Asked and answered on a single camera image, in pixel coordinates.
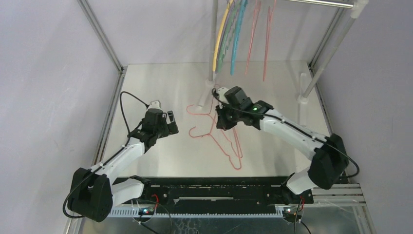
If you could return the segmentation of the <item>purple wavy hanger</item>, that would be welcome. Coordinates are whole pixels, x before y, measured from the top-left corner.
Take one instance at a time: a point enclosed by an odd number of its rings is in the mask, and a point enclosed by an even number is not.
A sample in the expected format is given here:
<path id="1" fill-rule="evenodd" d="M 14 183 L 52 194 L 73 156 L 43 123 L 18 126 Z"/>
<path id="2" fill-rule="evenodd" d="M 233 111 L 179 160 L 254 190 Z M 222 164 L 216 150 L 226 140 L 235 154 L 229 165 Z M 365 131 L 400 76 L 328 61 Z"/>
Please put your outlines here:
<path id="1" fill-rule="evenodd" d="M 215 73 L 218 74 L 223 66 L 224 58 L 229 49 L 229 44 L 232 40 L 233 25 L 235 24 L 236 17 L 240 8 L 240 0 L 228 0 L 224 15 L 221 20 L 221 24 L 218 31 L 216 40 L 214 59 L 215 59 Z"/>

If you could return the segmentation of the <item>teal wavy hanger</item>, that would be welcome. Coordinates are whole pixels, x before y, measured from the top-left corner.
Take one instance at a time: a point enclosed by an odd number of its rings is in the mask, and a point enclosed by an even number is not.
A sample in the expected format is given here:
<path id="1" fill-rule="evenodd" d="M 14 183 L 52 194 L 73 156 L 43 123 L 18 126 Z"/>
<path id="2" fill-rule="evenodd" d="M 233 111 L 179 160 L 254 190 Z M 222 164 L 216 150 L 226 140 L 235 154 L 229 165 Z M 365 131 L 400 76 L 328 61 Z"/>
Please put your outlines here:
<path id="1" fill-rule="evenodd" d="M 234 72 L 235 72 L 237 48 L 238 48 L 244 13 L 245 13 L 245 9 L 247 5 L 248 5 L 248 0 L 240 1 L 239 11 L 238 11 L 237 19 L 236 19 L 236 24 L 235 24 L 234 41 L 233 41 L 232 54 L 231 54 L 231 64 L 230 64 L 230 75 L 231 76 L 234 75 Z"/>

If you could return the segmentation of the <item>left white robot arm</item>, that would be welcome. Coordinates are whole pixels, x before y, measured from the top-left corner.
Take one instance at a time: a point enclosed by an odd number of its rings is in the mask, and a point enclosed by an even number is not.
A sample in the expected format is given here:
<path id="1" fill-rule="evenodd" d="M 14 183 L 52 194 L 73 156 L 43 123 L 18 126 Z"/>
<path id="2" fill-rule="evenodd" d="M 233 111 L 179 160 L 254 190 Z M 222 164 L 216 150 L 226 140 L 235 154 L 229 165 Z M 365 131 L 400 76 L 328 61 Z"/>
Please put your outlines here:
<path id="1" fill-rule="evenodd" d="M 112 208 L 135 198 L 140 203 L 151 200 L 152 190 L 143 179 L 131 176 L 115 183 L 128 166 L 143 156 L 161 138 L 179 132 L 173 111 L 148 108 L 140 124 L 128 134 L 127 143 L 113 156 L 89 169 L 78 168 L 62 211 L 68 218 L 103 221 Z"/>

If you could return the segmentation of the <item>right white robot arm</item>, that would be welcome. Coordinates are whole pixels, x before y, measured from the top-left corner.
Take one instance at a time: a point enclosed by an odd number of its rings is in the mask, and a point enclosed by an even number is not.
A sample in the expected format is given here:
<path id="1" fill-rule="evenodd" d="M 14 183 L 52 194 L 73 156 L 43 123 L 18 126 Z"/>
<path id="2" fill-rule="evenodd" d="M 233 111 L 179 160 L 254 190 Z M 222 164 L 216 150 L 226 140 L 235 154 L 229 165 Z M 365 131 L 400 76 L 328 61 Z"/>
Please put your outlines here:
<path id="1" fill-rule="evenodd" d="M 214 88 L 211 94 L 218 101 L 218 129 L 229 130 L 242 122 L 281 138 L 310 160 L 309 167 L 291 174 L 282 184 L 284 201 L 293 203 L 316 187 L 331 189 L 348 167 L 350 160 L 340 136 L 325 136 L 290 121 L 272 105 L 262 100 L 253 102 L 239 86 Z"/>

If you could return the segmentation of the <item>yellow wavy hanger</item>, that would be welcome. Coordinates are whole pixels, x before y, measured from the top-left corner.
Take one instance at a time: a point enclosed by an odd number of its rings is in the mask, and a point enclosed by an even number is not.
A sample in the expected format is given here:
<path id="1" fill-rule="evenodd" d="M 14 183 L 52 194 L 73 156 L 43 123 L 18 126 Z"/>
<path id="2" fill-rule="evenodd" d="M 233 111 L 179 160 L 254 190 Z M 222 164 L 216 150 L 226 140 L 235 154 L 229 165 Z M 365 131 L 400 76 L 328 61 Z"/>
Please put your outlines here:
<path id="1" fill-rule="evenodd" d="M 212 63 L 212 71 L 216 72 L 217 71 L 217 59 L 218 59 L 218 53 L 220 50 L 220 46 L 222 44 L 221 40 L 223 38 L 223 33 L 224 33 L 224 29 L 227 23 L 227 18 L 228 18 L 228 13 L 231 11 L 231 7 L 233 5 L 233 0 L 228 0 L 227 4 L 226 4 L 226 9 L 224 11 L 222 20 L 221 20 L 221 24 L 218 30 L 218 34 L 217 34 L 217 38 L 216 38 L 216 44 L 215 44 L 215 48 L 214 48 L 214 54 L 213 54 L 213 63 Z"/>

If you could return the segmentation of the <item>pink wire hanger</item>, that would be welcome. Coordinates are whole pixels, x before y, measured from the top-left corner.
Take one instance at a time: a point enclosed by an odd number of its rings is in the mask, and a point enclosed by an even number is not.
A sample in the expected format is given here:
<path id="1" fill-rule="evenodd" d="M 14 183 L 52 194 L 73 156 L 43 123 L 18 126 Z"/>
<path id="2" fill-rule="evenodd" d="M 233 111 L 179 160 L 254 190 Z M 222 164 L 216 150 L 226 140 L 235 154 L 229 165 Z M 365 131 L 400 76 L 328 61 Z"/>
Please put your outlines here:
<path id="1" fill-rule="evenodd" d="M 230 138 L 224 130 L 218 130 L 218 135 L 214 135 L 214 127 L 217 123 L 216 114 L 212 115 L 211 113 L 191 113 L 190 115 L 197 116 L 197 117 L 208 117 L 211 120 L 211 126 L 209 131 L 203 134 L 194 135 L 193 131 L 196 130 L 197 126 L 193 126 L 188 130 L 188 135 L 191 138 L 198 139 L 198 138 L 210 138 L 212 142 L 218 147 L 221 153 L 226 156 L 229 164 L 231 165 L 232 169 L 236 171 L 240 171 L 243 167 L 242 159 L 243 159 L 243 150 L 241 147 L 241 143 L 238 137 L 238 132 L 236 129 L 232 129 L 232 138 Z"/>
<path id="2" fill-rule="evenodd" d="M 263 82 L 266 78 L 267 72 L 267 61 L 268 61 L 268 51 L 269 51 L 269 42 L 271 35 L 271 23 L 273 18 L 273 13 L 276 6 L 276 0 L 273 1 L 272 6 L 269 6 L 267 9 L 267 22 L 266 22 L 266 37 L 265 37 L 265 51 L 264 51 L 264 63 L 263 63 Z"/>
<path id="3" fill-rule="evenodd" d="M 245 75 L 247 75 L 248 73 L 248 68 L 249 68 L 249 64 L 251 61 L 251 53 L 252 53 L 252 47 L 254 43 L 255 30 L 256 30 L 260 10 L 261 10 L 261 1 L 257 0 L 254 5 L 253 22 L 252 22 L 251 34 L 250 34 L 250 43 L 249 43 L 247 61 L 246 61 L 245 72 L 244 72 Z"/>

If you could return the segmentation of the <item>green wavy hanger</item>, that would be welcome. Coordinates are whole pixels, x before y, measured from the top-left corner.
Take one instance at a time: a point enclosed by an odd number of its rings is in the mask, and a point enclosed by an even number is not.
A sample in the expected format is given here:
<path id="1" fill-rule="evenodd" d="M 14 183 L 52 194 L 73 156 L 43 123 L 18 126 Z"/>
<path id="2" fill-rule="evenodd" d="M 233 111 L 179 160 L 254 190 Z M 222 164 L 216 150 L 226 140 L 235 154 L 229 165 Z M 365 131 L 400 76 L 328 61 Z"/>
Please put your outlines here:
<path id="1" fill-rule="evenodd" d="M 220 50 L 218 53 L 216 73 L 219 73 L 221 71 L 224 58 L 233 38 L 233 33 L 235 32 L 236 19 L 239 11 L 239 4 L 240 0 L 234 0 L 233 5 L 230 9 L 231 11 L 228 13 L 227 23 L 224 29 L 223 38 L 221 40 L 222 44 L 220 46 Z"/>

